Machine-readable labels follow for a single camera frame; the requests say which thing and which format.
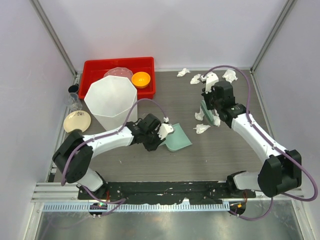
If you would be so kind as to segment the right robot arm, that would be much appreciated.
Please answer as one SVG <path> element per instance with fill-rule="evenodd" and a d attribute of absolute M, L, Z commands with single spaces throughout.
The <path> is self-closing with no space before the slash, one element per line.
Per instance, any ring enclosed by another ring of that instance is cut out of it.
<path fill-rule="evenodd" d="M 227 177 L 225 190 L 230 197 L 236 198 L 244 190 L 255 190 L 271 198 L 301 186 L 302 171 L 289 160 L 292 157 L 301 164 L 301 155 L 278 144 L 247 114 L 243 104 L 236 103 L 231 83 L 207 81 L 201 95 L 206 108 L 215 111 L 222 122 L 238 133 L 263 163 L 259 172 L 240 171 Z"/>

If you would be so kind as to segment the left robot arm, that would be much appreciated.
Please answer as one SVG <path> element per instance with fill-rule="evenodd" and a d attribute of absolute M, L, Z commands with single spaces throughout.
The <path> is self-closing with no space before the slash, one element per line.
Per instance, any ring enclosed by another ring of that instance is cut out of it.
<path fill-rule="evenodd" d="M 97 171 L 90 169 L 94 157 L 134 144 L 143 144 L 147 151 L 155 151 L 173 132 L 171 124 L 161 122 L 151 113 L 143 119 L 126 122 L 116 129 L 99 134 L 81 135 L 78 130 L 74 130 L 53 154 L 52 161 L 67 183 L 77 183 L 81 193 L 100 200 L 107 194 L 108 185 Z"/>

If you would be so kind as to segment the paper scrap cluster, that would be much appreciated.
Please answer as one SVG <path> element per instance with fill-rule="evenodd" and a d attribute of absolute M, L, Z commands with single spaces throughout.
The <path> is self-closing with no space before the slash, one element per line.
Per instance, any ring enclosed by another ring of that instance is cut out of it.
<path fill-rule="evenodd" d="M 198 121 L 203 121 L 204 120 L 204 116 L 205 116 L 205 114 L 204 114 L 204 112 L 202 110 L 202 107 L 200 106 L 199 107 L 199 112 L 195 112 L 194 113 L 194 117 Z"/>
<path fill-rule="evenodd" d="M 207 124 L 197 124 L 196 127 L 193 129 L 195 130 L 196 134 L 200 135 L 208 130 L 211 126 Z"/>

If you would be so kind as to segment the green hand brush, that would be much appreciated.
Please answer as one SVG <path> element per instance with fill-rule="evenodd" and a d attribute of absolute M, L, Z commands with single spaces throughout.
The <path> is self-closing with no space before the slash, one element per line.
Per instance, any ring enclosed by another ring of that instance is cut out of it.
<path fill-rule="evenodd" d="M 207 109 L 207 105 L 204 100 L 201 100 L 201 102 L 200 102 L 200 109 L 202 110 L 208 123 L 213 126 L 214 125 L 214 115 L 211 110 Z"/>

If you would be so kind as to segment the green dustpan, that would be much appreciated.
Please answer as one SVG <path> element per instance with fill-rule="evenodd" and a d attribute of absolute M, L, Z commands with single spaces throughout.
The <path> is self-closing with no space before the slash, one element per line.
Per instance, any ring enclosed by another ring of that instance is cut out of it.
<path fill-rule="evenodd" d="M 173 128 L 174 132 L 168 135 L 165 141 L 160 144 L 160 146 L 166 146 L 169 151 L 176 152 L 192 145 L 192 142 L 185 134 L 179 123 L 174 124 Z"/>

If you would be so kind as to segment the translucent white bin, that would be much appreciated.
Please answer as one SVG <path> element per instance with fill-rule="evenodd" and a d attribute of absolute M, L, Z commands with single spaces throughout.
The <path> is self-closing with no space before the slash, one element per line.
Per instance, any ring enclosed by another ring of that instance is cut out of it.
<path fill-rule="evenodd" d="M 92 83 L 84 102 L 90 113 L 106 131 L 118 128 L 124 122 L 138 119 L 135 107 L 128 120 L 126 117 L 137 101 L 137 89 L 127 77 L 108 75 Z"/>

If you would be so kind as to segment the paper scrap cluster bottom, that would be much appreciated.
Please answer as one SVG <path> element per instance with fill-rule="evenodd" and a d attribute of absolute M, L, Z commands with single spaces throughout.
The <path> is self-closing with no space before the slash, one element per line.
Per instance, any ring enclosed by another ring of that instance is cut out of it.
<path fill-rule="evenodd" d="M 197 124 L 196 127 L 193 129 L 195 130 L 196 134 L 200 135 L 208 130 L 211 126 L 207 124 Z"/>

